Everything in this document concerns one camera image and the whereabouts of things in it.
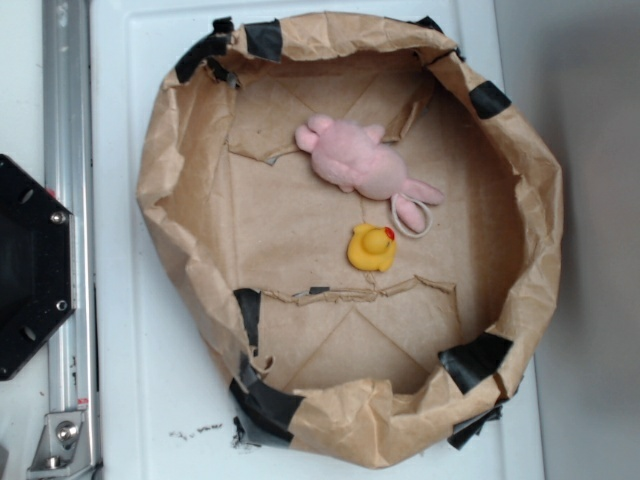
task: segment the gray wall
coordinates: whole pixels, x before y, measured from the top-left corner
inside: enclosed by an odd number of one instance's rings
[[[536,355],[547,479],[640,478],[640,1],[495,4],[507,94],[565,175]]]

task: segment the brown paper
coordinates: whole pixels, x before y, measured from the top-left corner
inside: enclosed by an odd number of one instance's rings
[[[469,92],[485,80],[444,35],[333,13],[280,26],[280,63],[250,55],[243,28],[216,57],[237,89],[205,63],[184,84],[166,77],[138,200],[225,374],[242,383],[245,356],[304,397],[291,446],[393,465],[515,393],[555,308],[560,169],[515,107],[478,118]],[[388,202],[322,181],[294,143],[316,112],[385,125],[410,174],[445,192],[432,231],[398,235],[385,273],[352,268],[346,246],[358,223],[391,225]],[[256,356],[240,288],[262,292]],[[463,394],[437,354],[484,331],[513,347]]]

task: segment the white tabletop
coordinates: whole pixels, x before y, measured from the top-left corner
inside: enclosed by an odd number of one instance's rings
[[[92,10],[94,188],[104,475],[174,478],[544,478],[533,366],[500,422],[458,452],[441,442],[368,471],[284,449],[233,448],[234,405],[167,279],[134,199],[161,79],[211,21],[341,10],[429,15],[473,68],[502,84],[493,2],[97,0]]]

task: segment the black electrical tape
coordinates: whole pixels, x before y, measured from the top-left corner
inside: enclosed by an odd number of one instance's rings
[[[420,27],[428,28],[429,30],[435,30],[436,32],[440,32],[440,33],[442,33],[443,35],[445,34],[445,33],[442,31],[442,28],[440,28],[440,25],[438,25],[438,23],[437,23],[433,18],[431,18],[431,17],[429,17],[429,16],[424,17],[423,19],[418,20],[417,22],[409,22],[409,23],[412,23],[413,25],[418,25],[418,26],[420,26]],[[456,55],[458,55],[458,58],[459,58],[461,61],[463,61],[463,62],[464,62],[464,61],[466,60],[466,59],[465,59],[465,57],[462,55],[462,52],[460,51],[460,47],[456,47],[456,48],[455,48],[455,50],[454,50],[454,52],[456,53]],[[442,56],[440,56],[440,57],[436,58],[436,59],[435,59],[433,62],[431,62],[431,63],[435,63],[436,61],[438,61],[438,60],[440,60],[441,58],[444,58],[444,57],[446,57],[446,56],[448,56],[448,55],[449,55],[449,52],[447,52],[445,55],[442,55]]]
[[[511,106],[509,97],[488,80],[471,90],[469,98],[482,120],[495,117]]]
[[[438,358],[460,391],[467,393],[496,373],[512,345],[511,340],[483,333],[467,345],[440,352]]]
[[[213,32],[191,47],[176,64],[175,70],[178,81],[180,83],[188,82],[200,62],[205,58],[212,55],[226,55],[231,32],[233,32],[231,17],[214,20]]]
[[[459,423],[453,427],[453,435],[451,435],[447,442],[456,450],[461,450],[462,447],[473,437],[474,435],[480,435],[482,427],[486,422],[492,420],[500,420],[502,418],[502,405],[492,408],[488,412],[478,415],[466,422]]]
[[[258,347],[258,323],[260,322],[260,292],[250,288],[235,290],[233,294],[238,301],[244,329],[249,337],[249,345]]]
[[[430,30],[436,30],[436,31],[444,34],[442,29],[440,28],[440,25],[438,25],[436,23],[436,21],[431,17],[427,16],[427,17],[424,17],[421,20],[418,20],[417,22],[411,22],[411,23],[413,23],[414,25],[419,25],[419,26],[424,27],[424,28],[428,28]]]
[[[330,287],[311,287],[309,289],[309,295],[319,295],[324,292],[328,292],[331,290]]]
[[[248,393],[236,379],[229,389],[240,407],[239,418],[247,441],[259,445],[288,445],[293,439],[289,424],[304,397],[271,388],[258,378],[246,357],[242,360],[240,377]]]
[[[280,21],[251,23],[244,26],[247,50],[251,55],[279,62],[282,57],[282,30]]]

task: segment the metal bracket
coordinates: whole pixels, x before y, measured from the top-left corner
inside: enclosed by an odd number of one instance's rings
[[[91,463],[84,412],[49,413],[27,479],[68,478]]]

